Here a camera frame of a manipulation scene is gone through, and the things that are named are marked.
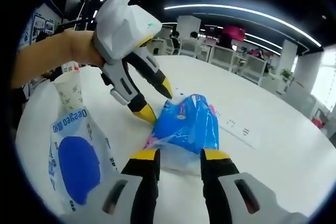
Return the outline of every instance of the blue plastic bag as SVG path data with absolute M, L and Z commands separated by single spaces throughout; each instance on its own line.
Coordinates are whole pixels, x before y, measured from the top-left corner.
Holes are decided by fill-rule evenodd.
M 200 174 L 201 149 L 219 148 L 213 107 L 199 94 L 166 101 L 145 148 L 161 150 L 162 167 Z

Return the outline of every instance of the white round table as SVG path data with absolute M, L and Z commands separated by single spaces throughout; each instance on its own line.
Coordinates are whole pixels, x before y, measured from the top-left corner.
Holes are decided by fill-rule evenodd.
M 226 70 L 185 56 L 156 57 L 172 88 L 199 93 L 216 109 L 259 127 L 253 149 L 219 129 L 220 149 L 241 172 L 249 172 L 277 195 L 278 204 L 311 215 L 336 181 L 336 150 L 302 114 L 261 87 Z M 92 117 L 111 141 L 119 170 L 143 148 L 151 125 L 131 114 L 110 94 L 100 69 L 81 68 L 82 93 Z M 165 97 L 130 68 L 130 74 L 159 114 Z M 16 147 L 32 187 L 56 215 L 63 213 L 48 175 L 50 125 L 61 108 L 54 85 L 41 83 L 30 98 L 17 132 Z M 154 223 L 209 223 L 200 177 L 161 171 Z

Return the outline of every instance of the white paper cup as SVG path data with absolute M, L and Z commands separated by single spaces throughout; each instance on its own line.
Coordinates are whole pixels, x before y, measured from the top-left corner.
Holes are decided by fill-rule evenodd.
M 72 112 L 83 107 L 83 96 L 79 71 L 63 73 L 61 76 L 55 79 L 54 85 L 66 111 Z

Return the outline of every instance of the poster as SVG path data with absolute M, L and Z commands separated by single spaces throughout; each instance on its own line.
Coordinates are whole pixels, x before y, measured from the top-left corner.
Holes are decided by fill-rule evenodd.
M 45 26 L 45 33 L 48 35 L 48 36 L 51 36 L 54 34 L 54 22 L 51 21 L 51 20 L 47 20 L 46 21 L 46 26 Z
M 36 37 L 40 34 L 40 32 L 45 30 L 46 20 L 38 15 L 34 15 L 33 25 L 31 31 L 30 43 L 34 43 L 36 41 Z
M 20 42 L 19 42 L 19 46 L 18 46 L 18 51 L 20 51 L 22 48 L 30 45 L 30 33 L 31 33 L 31 24 L 32 24 L 32 18 L 30 17 L 30 19 L 28 20 L 27 24 L 26 24 L 26 28 L 24 29 Z

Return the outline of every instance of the window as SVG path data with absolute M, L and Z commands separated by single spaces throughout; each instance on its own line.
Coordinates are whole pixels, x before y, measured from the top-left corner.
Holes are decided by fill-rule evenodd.
M 293 63 L 292 70 L 291 70 L 292 73 L 294 73 L 297 63 L 298 63 L 298 56 L 296 56 L 294 59 L 294 63 Z
M 336 46 L 323 52 L 311 94 L 330 111 L 333 110 L 336 103 Z

